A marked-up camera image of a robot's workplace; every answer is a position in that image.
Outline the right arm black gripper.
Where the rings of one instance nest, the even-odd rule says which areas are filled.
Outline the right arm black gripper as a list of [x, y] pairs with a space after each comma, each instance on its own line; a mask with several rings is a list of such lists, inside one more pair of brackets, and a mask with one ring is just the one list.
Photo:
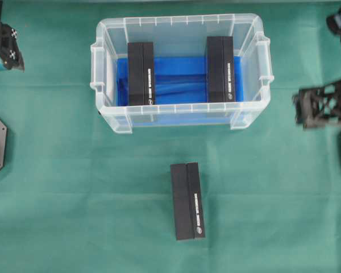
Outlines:
[[[340, 37], [341, 9], [326, 18], [328, 29]], [[304, 129], [341, 127], [341, 79], [324, 86], [303, 88], [292, 96], [295, 122]]]

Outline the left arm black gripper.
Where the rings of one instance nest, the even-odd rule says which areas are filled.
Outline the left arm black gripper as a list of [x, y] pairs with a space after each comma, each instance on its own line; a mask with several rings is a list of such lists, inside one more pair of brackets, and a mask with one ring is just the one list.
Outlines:
[[18, 31], [0, 22], [0, 71], [24, 71], [24, 60], [17, 44]]

